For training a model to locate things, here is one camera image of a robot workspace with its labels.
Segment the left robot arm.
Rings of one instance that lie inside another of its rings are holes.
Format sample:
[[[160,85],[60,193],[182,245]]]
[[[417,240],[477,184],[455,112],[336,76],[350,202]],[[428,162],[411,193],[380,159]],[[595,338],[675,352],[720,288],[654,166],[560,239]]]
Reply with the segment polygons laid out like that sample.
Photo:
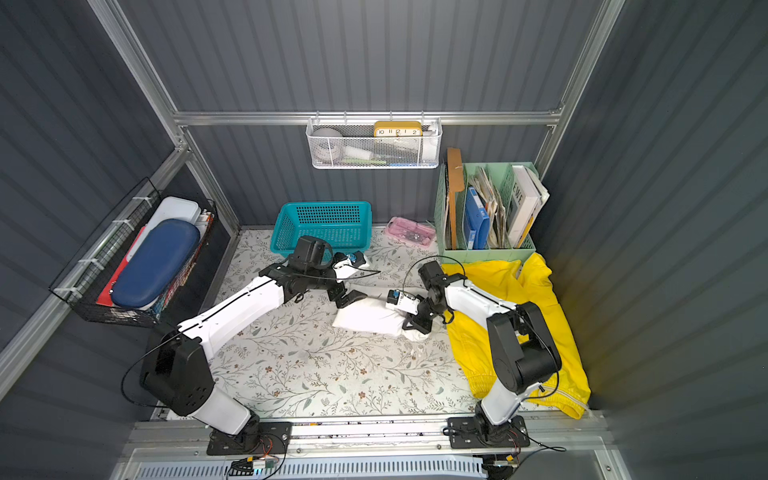
[[[361,251],[334,252],[320,238],[300,237],[288,257],[259,270],[230,297],[176,325],[157,325],[137,361],[139,385],[179,416],[228,436],[241,434],[258,416],[218,386],[211,361],[254,322],[310,291],[326,292],[338,308],[363,299],[345,282],[368,274],[368,266]]]

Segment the pink plastic box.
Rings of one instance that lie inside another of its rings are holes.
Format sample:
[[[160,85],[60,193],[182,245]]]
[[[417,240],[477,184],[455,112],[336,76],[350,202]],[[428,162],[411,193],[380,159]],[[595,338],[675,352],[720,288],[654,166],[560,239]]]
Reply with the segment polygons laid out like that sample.
[[[436,240],[436,230],[403,217],[392,217],[387,223],[384,234],[412,247],[427,249]]]

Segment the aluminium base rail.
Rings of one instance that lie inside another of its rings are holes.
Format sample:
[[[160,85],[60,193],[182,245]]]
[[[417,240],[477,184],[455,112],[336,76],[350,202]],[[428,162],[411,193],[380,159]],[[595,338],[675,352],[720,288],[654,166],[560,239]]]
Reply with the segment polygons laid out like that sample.
[[[515,479],[628,479],[631,474],[599,413],[573,420],[524,411],[521,432],[503,443],[473,444],[467,414],[298,417],[240,470],[242,454],[212,456],[211,429],[193,420],[140,422],[114,479],[461,479],[492,467]]]

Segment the floral table mat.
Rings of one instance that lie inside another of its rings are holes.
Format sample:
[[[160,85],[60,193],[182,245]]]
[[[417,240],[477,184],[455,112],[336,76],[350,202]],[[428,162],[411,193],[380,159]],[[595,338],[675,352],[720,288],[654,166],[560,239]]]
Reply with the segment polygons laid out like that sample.
[[[312,291],[247,326],[209,365],[217,385],[266,418],[464,413],[476,403],[446,328],[410,341],[332,326]]]

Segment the red folder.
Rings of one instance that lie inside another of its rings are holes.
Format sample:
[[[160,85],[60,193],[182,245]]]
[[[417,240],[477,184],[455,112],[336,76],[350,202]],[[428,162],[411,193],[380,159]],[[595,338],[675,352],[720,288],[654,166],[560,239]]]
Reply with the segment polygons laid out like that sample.
[[[121,262],[119,263],[118,267],[114,271],[112,277],[107,282],[106,286],[102,289],[100,294],[97,297],[96,304],[99,306],[104,307],[114,307],[115,304],[112,300],[112,292],[114,289],[115,284],[117,283],[120,275],[124,271],[124,269],[127,267],[128,263],[131,261],[131,259],[134,257],[136,251],[139,249],[140,243],[144,240],[146,237],[145,234],[146,227],[143,226],[139,230],[139,235],[136,237],[136,239],[131,244],[131,247],[129,248],[126,255],[122,258]]]

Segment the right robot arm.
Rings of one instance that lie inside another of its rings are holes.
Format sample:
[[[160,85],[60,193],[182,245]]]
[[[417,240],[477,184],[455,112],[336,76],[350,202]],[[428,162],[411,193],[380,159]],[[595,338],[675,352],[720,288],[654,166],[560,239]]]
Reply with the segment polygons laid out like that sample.
[[[443,428],[453,449],[527,447],[530,437],[518,411],[550,378],[559,379],[562,360],[540,308],[502,300],[475,286],[465,269],[448,274],[428,256],[418,269],[426,294],[388,293],[386,306],[405,316],[403,328],[427,334],[433,320],[448,325],[461,313],[487,333],[496,381],[474,416],[451,417]]]

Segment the white book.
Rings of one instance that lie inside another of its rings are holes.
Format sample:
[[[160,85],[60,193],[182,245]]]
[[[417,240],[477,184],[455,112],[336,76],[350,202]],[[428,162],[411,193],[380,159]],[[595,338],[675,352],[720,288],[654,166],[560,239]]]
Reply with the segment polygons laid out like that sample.
[[[550,194],[536,172],[524,165],[513,165],[507,240],[519,249],[527,238]]]

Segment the yellow clock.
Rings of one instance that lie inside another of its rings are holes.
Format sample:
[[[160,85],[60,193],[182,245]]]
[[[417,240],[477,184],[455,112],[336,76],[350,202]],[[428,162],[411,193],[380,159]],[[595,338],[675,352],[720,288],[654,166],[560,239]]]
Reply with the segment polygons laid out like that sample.
[[[377,121],[374,124],[375,138],[418,138],[422,137],[423,127],[419,121]]]

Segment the green file organizer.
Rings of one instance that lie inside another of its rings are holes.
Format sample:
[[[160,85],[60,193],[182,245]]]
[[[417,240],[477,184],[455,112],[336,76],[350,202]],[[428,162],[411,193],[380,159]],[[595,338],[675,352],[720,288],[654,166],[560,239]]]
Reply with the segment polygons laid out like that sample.
[[[531,163],[464,163],[465,186],[472,187],[477,171],[483,170],[486,178],[493,185],[497,193],[499,203],[504,204],[506,207],[511,207],[515,183],[514,166],[524,166],[530,171],[532,176],[538,177],[538,172]],[[494,209],[490,212],[489,232],[483,238],[485,241],[484,249],[479,249],[482,237],[476,234],[474,229],[467,230],[465,228],[467,224],[465,204],[468,203],[465,192],[459,192],[455,195],[457,208],[457,248],[453,249],[453,230],[450,217],[452,208],[448,190],[446,165],[442,164],[438,168],[432,220],[436,230],[438,253],[448,256],[448,259],[443,259],[444,263],[454,263],[456,260],[462,264],[495,260],[508,262],[519,260],[525,262],[536,252],[536,247],[530,236],[527,236],[520,246],[515,248],[509,242],[505,230],[502,230],[501,235],[497,234],[497,222],[491,216],[495,212]]]

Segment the brown board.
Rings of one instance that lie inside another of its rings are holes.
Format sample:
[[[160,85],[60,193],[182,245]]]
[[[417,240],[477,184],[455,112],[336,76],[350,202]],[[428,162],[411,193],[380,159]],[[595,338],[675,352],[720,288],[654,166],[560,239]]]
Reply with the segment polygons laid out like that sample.
[[[458,208],[457,196],[464,191],[464,169],[461,151],[458,148],[447,149],[447,178],[448,178],[448,204],[450,245],[452,250],[458,249]]]

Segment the tape roll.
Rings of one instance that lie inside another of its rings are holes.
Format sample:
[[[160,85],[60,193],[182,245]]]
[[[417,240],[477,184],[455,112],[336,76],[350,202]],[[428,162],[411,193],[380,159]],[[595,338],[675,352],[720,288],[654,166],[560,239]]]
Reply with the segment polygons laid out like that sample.
[[[332,165],[344,156],[343,135],[332,128],[319,128],[309,137],[309,146],[313,162]]]

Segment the blue oval case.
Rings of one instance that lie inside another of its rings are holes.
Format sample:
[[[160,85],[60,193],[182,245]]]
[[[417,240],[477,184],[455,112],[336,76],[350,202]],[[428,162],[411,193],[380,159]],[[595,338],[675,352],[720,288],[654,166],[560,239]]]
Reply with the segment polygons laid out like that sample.
[[[156,226],[120,275],[112,292],[118,307],[151,306],[196,250],[199,230],[183,220],[169,219]]]

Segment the white flat box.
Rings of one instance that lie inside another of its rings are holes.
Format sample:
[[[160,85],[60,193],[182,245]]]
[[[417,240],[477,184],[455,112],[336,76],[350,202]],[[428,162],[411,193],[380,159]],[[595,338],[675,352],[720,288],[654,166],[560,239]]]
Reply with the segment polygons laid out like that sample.
[[[200,213],[201,208],[197,202],[174,196],[164,198],[150,217],[150,220],[141,228],[139,235],[134,240],[124,259],[129,262],[149,233],[163,221],[175,219],[194,224]]]

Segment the white shorts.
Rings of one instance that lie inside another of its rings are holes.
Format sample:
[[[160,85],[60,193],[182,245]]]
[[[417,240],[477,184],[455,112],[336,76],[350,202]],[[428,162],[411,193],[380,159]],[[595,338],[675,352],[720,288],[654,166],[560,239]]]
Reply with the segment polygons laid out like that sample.
[[[386,298],[367,297],[352,305],[339,309],[332,326],[365,334],[378,334],[390,337],[403,336],[410,341],[423,341],[428,335],[415,331],[404,331],[403,322],[415,315],[402,315],[386,307]]]

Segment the teal plastic basket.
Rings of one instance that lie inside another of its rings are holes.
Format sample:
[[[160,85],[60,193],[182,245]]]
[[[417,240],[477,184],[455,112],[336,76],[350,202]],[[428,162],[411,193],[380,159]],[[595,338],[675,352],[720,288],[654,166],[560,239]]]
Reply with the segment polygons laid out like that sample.
[[[326,241],[334,252],[365,252],[373,231],[372,207],[366,201],[284,204],[273,230],[270,250],[288,256],[302,236]]]

